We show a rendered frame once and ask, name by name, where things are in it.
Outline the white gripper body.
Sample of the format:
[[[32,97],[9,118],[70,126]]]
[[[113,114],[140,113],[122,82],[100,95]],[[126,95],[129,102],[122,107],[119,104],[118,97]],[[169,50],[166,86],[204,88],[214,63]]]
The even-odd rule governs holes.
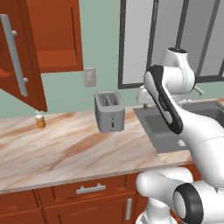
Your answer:
[[[144,106],[150,107],[155,104],[151,95],[144,86],[141,86],[136,93],[136,101]]]

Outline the grey sink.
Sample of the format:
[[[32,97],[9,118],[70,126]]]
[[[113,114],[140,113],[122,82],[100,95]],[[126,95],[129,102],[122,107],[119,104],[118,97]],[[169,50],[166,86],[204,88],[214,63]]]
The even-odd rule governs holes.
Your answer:
[[[191,102],[184,104],[183,109],[211,117],[224,128],[224,106],[218,101]],[[180,137],[170,131],[156,106],[134,108],[134,112],[158,154],[187,149]]]

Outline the grey toaster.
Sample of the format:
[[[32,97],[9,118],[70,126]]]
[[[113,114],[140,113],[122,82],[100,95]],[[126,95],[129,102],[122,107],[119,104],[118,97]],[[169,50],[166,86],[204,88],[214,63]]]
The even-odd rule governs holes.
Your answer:
[[[124,130],[125,107],[122,97],[116,90],[94,93],[94,113],[101,133]]]

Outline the dark-framed window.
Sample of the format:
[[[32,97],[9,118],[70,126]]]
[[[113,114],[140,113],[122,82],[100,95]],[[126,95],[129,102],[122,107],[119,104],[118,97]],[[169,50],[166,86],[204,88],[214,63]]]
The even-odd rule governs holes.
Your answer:
[[[142,86],[169,47],[187,51],[198,83],[224,81],[224,0],[121,0],[120,89]]]

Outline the pale grey tap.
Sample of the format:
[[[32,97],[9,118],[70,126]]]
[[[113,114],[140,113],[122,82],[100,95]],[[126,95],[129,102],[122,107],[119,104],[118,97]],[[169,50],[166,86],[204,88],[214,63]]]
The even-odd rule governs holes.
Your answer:
[[[193,90],[195,90],[196,92],[198,92],[200,96],[202,96],[205,93],[202,89],[200,89],[197,86],[195,86]],[[192,102],[192,100],[190,98],[185,98],[184,97],[182,100],[178,101],[178,105],[180,107],[182,107],[184,104],[191,103],[191,102]]]

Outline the red-brown drawer front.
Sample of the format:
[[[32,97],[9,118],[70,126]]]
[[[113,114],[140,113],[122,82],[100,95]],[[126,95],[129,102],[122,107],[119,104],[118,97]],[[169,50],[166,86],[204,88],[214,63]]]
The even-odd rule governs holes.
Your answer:
[[[0,194],[0,216],[38,208],[39,203],[33,190]]]
[[[38,189],[38,195],[44,207],[54,207],[83,200],[133,193],[136,190],[136,177],[137,175],[133,173],[71,184],[48,186]],[[106,189],[99,192],[76,194],[76,190],[80,189],[81,186],[91,187],[96,186],[98,183],[106,186]]]

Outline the red-brown base cupboard door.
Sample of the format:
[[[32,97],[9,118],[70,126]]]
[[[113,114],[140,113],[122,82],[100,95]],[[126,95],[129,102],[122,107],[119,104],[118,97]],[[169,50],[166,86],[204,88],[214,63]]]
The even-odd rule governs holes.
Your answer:
[[[185,168],[192,173],[194,181],[202,180],[202,176],[195,164],[185,164]]]
[[[126,218],[127,199],[132,198],[130,219]],[[131,224],[135,193],[89,199],[45,209],[47,224]]]
[[[46,224],[40,209],[0,216],[0,224]]]

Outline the orange bottle with white cap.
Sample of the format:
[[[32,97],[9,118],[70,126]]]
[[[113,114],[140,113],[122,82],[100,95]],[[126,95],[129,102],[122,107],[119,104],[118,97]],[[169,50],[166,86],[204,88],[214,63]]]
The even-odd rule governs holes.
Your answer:
[[[37,111],[37,112],[36,112],[36,123],[37,123],[37,126],[38,126],[40,129],[43,129],[43,128],[46,126],[45,118],[44,118],[44,116],[41,114],[40,111]]]

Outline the grey wall socket plate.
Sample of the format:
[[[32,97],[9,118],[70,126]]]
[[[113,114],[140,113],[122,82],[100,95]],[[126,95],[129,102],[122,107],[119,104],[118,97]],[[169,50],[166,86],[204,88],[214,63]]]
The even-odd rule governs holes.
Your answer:
[[[85,68],[84,69],[84,87],[95,87],[96,86],[96,75],[95,68]]]

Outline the red-brown wall cupboard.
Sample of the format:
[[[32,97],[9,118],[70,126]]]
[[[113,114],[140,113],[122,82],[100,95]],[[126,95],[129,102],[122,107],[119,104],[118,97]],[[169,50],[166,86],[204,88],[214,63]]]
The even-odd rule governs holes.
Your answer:
[[[42,73],[83,70],[79,0],[27,0]]]

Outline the red-brown wall cupboard door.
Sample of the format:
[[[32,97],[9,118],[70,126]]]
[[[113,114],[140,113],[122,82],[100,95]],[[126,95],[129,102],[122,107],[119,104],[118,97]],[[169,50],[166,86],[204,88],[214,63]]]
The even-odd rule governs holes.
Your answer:
[[[0,14],[7,14],[14,38],[25,83],[27,97],[20,94],[17,77],[12,65],[9,47],[0,19],[0,89],[39,111],[47,111],[46,98],[40,76],[39,63],[32,35],[31,21],[26,0],[0,0]]]

